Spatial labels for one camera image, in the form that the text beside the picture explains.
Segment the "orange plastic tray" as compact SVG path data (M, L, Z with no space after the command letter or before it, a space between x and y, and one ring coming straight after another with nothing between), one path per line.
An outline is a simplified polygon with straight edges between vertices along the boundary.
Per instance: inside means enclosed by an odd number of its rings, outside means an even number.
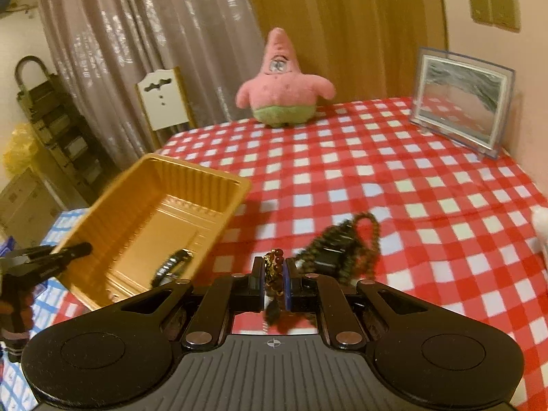
M123 172L68 232L59 248L88 242L89 255L70 262L60 283L97 310L150 289L178 250L191 279L244 201L252 183L201 165L147 154Z

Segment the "blue carton box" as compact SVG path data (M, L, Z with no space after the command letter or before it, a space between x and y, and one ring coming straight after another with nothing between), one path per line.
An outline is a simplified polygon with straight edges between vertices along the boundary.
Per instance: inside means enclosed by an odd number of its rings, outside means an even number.
M15 250L16 242L14 238L9 237L7 238L1 245L0 245L0 257L7 256L10 252Z

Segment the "cardboard box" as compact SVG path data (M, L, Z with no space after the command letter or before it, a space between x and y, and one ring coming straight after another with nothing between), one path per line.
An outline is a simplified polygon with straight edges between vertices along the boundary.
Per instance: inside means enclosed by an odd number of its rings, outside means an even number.
M60 204L31 168L1 192L1 230L20 248L39 245L60 213Z

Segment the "yellow plastic bag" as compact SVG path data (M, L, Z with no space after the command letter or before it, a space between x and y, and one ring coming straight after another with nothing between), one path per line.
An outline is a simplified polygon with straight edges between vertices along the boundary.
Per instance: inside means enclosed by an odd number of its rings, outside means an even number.
M38 152L38 142L29 123L20 123L12 132L3 153L3 164L8 174L15 176L30 167Z

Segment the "red white checkered tablecloth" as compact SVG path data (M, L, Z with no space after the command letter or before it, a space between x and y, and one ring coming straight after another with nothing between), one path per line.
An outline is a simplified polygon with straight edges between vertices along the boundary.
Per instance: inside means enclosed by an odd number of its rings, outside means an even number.
M410 120L408 98L321 107L301 126L252 119L172 136L156 153L252 187L190 280L297 254L354 216L380 235L379 282L507 333L525 368L512 404L547 406L547 272L531 209L546 198L508 156L481 158Z

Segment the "black folding ladder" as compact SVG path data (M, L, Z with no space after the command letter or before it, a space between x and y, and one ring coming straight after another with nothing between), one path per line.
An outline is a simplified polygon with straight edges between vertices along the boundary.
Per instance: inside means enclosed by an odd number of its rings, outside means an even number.
M46 80L32 88L23 82L23 68L39 66ZM43 60L25 56L14 69L17 100L34 133L87 204L94 203L119 173L85 117L77 110L60 77L49 72Z

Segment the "pink starfish plush toy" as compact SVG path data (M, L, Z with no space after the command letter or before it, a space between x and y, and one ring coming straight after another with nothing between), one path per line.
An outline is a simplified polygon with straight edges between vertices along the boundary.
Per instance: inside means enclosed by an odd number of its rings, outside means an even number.
M260 123L277 128L307 123L315 116L317 101L335 94L330 80L301 72L292 41L276 27L267 37L260 71L240 86L235 103L252 110Z

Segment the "white wooden chair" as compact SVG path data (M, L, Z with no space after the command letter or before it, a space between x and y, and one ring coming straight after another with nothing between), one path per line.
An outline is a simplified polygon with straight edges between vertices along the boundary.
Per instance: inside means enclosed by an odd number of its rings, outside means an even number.
M179 67L148 72L135 90L155 149L162 146L157 132L178 125L197 127Z

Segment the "grey patterned curtain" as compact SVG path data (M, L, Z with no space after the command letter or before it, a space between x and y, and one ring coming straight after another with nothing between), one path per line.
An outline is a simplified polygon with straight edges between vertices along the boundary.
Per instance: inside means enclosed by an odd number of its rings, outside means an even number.
M54 65L73 101L120 168L158 149L136 84L179 69L195 123L251 116L236 106L256 75L264 38L250 0L39 0Z

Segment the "framed sand picture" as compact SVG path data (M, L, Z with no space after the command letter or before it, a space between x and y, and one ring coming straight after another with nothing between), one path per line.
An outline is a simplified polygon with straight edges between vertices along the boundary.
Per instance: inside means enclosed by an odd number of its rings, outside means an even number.
M411 122L496 159L514 93L515 71L488 60L423 47Z

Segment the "wooden door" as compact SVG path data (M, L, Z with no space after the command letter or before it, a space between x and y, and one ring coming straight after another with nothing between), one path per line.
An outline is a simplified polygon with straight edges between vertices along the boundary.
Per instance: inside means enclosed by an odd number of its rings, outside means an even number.
M250 1L262 33L284 29L337 102L412 96L421 48L448 43L443 0Z

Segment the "double wall socket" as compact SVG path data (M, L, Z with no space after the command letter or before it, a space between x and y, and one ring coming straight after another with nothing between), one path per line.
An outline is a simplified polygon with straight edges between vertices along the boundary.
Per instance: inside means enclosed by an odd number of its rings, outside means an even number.
M515 33L521 30L518 0L469 0L469 6L476 23Z

